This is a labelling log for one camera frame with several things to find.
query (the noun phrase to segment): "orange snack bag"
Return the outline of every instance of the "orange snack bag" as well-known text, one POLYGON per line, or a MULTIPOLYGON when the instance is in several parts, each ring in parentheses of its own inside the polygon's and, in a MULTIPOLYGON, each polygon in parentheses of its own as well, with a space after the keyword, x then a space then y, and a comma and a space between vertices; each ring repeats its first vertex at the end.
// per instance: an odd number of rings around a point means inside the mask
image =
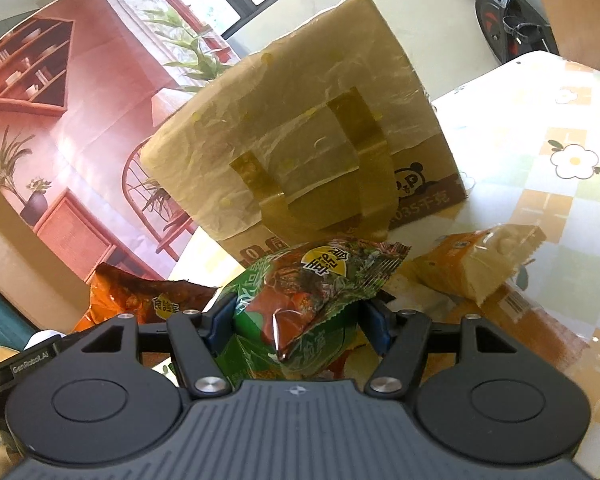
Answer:
POLYGON ((86 330, 118 314, 134 314, 138 323, 163 322, 188 309, 202 311, 216 288, 181 280, 144 280, 108 264, 99 264, 91 280, 90 306, 74 328, 86 330))
POLYGON ((546 236, 538 226, 499 224, 449 235, 435 249, 403 266, 410 267, 408 270, 429 288, 480 305, 544 240, 546 236))
MULTIPOLYGON (((467 314, 479 314, 491 321, 562 372, 576 363, 582 352, 589 347, 586 341, 509 283, 501 286, 481 306, 472 300, 459 303, 443 321, 460 323, 467 314)), ((423 380, 452 366, 455 358, 455 354, 431 354, 423 380)))

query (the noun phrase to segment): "snack package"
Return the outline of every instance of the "snack package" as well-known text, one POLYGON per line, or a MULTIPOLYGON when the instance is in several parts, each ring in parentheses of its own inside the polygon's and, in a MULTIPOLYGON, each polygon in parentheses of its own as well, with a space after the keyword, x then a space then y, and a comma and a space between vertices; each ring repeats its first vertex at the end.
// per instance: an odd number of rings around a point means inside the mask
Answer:
POLYGON ((238 296, 235 333, 263 345, 285 377, 310 377, 347 348, 356 302, 374 297, 408 252, 339 237, 264 256, 222 292, 238 296))
MULTIPOLYGON (((511 283, 501 286, 480 306, 472 300, 461 301, 442 321, 460 323, 467 314, 479 314, 491 321, 562 372, 576 363, 589 347, 511 283)), ((455 354, 431 354, 423 380, 453 366, 455 359, 455 354)))
POLYGON ((499 224, 491 229, 449 235, 404 272, 433 290, 480 305, 546 240, 538 226, 499 224))
MULTIPOLYGON (((362 389, 378 366, 380 358, 359 328, 348 346, 335 361, 326 365, 314 378, 324 380, 353 379, 362 389)), ((218 366, 236 387, 241 380, 289 380, 297 374, 290 372, 285 365, 272 358, 269 349, 260 342, 251 342, 238 335, 232 336, 222 353, 216 358, 218 366)))
POLYGON ((144 280, 116 267, 99 264, 91 280, 90 306, 74 328, 80 332, 123 312, 136 316, 138 323, 163 322, 175 312, 202 311, 216 288, 181 280, 144 280))

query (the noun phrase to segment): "barcode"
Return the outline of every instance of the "barcode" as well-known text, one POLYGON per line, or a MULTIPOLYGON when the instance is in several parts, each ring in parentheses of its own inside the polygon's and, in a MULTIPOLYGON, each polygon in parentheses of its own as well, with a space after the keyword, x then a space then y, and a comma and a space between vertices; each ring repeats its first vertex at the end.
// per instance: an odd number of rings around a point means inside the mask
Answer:
POLYGON ((510 293, 500 301, 500 307, 509 314, 509 317, 514 322, 518 322, 518 320, 525 315, 525 312, 531 308, 531 304, 522 294, 512 289, 510 293))

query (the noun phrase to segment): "yellow tape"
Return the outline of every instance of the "yellow tape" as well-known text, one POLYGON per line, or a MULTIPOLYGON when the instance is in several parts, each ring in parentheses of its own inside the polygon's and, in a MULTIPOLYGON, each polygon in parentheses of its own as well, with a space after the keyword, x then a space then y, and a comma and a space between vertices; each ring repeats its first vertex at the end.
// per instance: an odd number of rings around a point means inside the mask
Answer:
POLYGON ((252 152, 236 158, 231 167, 258 201, 262 223, 289 245, 337 234, 385 240, 389 221, 398 205, 394 168, 386 138, 357 89, 353 88, 331 100, 327 106, 358 154, 356 179, 361 210, 355 218, 343 218, 337 224, 325 225, 320 221, 320 208, 315 205, 307 206, 300 218, 296 217, 289 211, 280 185, 252 152))

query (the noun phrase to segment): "circular pad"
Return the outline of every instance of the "circular pad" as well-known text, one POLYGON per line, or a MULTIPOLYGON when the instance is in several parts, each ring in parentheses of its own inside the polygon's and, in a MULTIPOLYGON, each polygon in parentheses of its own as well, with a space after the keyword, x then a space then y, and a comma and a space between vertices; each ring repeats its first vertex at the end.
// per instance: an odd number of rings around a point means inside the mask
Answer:
POLYGON ((479 384, 471 402, 482 415, 497 422, 531 420, 544 408, 544 396, 531 384, 500 379, 479 384))
POLYGON ((151 447, 181 408, 173 383, 132 357, 66 352, 14 389, 5 415, 26 454, 88 466, 151 447))
POLYGON ((416 415, 456 453, 523 465, 573 452, 587 431, 590 408, 579 387, 544 361, 485 353, 424 383, 416 415))
POLYGON ((52 399, 58 415, 74 422, 99 422, 126 404, 126 391, 111 381, 85 379, 60 388, 52 399))

